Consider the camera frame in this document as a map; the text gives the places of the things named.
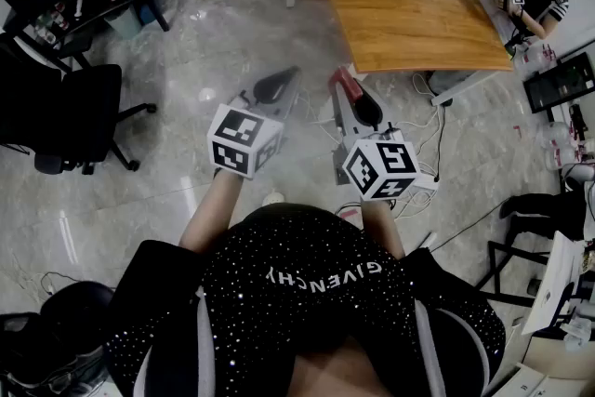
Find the person's right forearm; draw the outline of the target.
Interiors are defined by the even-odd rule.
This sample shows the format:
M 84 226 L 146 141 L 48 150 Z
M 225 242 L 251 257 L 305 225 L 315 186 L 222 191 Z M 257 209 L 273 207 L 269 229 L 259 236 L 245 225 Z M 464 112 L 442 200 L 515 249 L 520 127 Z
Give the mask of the person's right forearm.
M 390 204 L 387 201 L 361 201 L 364 232 L 396 259 L 405 257 Z

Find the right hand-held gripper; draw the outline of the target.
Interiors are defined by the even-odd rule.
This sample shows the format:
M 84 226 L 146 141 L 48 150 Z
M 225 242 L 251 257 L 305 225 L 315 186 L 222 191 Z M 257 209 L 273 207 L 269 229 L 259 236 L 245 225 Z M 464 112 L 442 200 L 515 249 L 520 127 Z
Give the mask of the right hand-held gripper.
M 397 199 L 421 178 L 415 148 L 393 125 L 386 102 L 366 85 L 360 87 L 358 112 L 342 84 L 331 88 L 341 137 L 333 152 L 336 184 L 351 185 L 365 201 Z

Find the black monitor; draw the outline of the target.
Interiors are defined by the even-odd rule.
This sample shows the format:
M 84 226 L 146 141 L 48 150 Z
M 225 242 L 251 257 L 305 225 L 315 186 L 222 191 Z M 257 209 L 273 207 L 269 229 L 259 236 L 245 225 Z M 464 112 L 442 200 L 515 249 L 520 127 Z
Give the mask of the black monitor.
M 595 91 L 595 72 L 587 52 L 536 74 L 523 83 L 532 113 L 543 112 Z

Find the black bag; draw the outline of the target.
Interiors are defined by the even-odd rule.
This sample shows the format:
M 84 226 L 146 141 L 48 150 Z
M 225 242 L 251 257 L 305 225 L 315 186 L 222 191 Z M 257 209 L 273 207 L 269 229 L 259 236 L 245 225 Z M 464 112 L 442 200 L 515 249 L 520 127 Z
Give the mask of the black bag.
M 38 312 L 0 314 L 0 397 L 92 397 L 109 376 L 104 328 L 113 290 L 83 281 Z

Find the black office chair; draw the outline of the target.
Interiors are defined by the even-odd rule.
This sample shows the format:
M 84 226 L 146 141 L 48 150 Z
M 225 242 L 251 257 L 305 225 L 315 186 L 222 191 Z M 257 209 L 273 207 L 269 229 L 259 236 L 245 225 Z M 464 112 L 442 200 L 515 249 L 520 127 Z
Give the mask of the black office chair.
M 126 159 L 116 144 L 115 128 L 139 112 L 157 112 L 157 105 L 120 111 L 121 90 L 116 64 L 62 74 L 0 34 L 0 146 L 32 152 L 39 172 L 58 175 L 80 167 L 91 175 L 109 152 L 125 169 L 138 170 L 139 161 Z

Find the white panel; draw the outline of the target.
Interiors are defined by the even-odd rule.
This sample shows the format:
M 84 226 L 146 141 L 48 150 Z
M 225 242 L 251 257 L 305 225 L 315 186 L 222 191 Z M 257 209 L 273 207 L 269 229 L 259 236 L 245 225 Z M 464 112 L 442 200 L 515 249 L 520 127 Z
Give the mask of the white panel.
M 577 287 L 584 249 L 583 242 L 555 232 L 545 274 L 524 324 L 523 335 L 546 329 L 556 322 L 559 307 L 568 300 L 562 297 L 564 290 L 572 285 L 570 295 L 573 295 Z

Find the group of clear plastic containers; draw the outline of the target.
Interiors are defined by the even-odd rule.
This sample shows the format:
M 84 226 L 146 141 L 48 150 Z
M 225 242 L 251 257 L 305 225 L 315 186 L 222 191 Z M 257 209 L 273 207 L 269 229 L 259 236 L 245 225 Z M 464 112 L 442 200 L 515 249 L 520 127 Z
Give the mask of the group of clear plastic containers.
M 537 142 L 544 151 L 545 165 L 550 171 L 567 165 L 595 164 L 595 139 L 580 139 L 564 122 L 549 122 L 537 132 Z

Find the person's left forearm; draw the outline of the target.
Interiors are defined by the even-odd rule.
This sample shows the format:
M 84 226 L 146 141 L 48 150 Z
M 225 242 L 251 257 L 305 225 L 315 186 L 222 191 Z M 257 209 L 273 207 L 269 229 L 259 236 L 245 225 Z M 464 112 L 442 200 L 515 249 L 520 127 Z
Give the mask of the person's left forearm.
M 179 245 L 197 254 L 206 253 L 228 228 L 244 178 L 222 169 L 213 178 Z

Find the grey bag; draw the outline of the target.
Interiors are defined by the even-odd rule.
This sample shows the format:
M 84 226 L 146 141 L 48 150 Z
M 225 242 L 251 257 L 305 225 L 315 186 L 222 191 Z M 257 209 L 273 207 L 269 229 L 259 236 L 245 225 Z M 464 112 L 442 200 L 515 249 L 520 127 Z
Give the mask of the grey bag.
M 434 71 L 426 75 L 427 85 L 434 96 L 464 82 L 474 71 Z

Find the grey trash bin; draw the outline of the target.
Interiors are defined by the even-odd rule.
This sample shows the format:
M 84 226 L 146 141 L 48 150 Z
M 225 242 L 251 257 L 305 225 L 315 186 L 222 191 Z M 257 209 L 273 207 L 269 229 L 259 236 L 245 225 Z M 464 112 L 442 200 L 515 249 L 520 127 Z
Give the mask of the grey trash bin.
M 106 15 L 104 20 L 125 40 L 134 38 L 141 31 L 141 23 L 132 5 Z

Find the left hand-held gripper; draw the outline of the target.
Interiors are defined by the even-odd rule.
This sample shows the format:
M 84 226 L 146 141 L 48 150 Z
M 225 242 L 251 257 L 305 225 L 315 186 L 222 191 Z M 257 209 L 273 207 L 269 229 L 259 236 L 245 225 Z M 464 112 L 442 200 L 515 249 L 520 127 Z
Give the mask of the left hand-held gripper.
M 292 109 L 300 76 L 301 70 L 292 66 L 257 80 L 239 93 L 266 117 L 220 104 L 207 133 L 210 163 L 252 179 L 280 150 L 284 124 L 278 121 Z

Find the red slice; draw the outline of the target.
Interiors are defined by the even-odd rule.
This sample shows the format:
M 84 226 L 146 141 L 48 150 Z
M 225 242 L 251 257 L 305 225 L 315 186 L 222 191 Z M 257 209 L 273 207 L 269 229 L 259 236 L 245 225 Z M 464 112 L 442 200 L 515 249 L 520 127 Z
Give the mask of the red slice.
M 331 94 L 336 91 L 336 84 L 339 84 L 343 88 L 350 104 L 354 104 L 364 95 L 357 80 L 353 78 L 344 66 L 338 67 L 328 81 L 328 88 Z

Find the white power strip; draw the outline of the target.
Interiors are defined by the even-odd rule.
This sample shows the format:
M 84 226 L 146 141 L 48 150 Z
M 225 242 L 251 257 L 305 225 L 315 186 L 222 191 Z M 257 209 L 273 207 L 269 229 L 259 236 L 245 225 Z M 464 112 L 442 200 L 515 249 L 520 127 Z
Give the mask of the white power strip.
M 437 192 L 440 181 L 431 174 L 421 173 L 414 181 L 413 186 L 429 193 Z

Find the person's black sparkly shirt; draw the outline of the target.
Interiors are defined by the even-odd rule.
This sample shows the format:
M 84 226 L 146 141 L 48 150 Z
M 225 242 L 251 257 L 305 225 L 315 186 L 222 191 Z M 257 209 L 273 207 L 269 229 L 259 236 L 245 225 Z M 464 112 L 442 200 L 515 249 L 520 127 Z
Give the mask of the person's black sparkly shirt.
M 103 349 L 123 397 L 286 397 L 299 354 L 347 337 L 393 397 L 481 397 L 506 330 L 430 251 L 398 259 L 328 211 L 277 204 L 203 255 L 142 242 Z

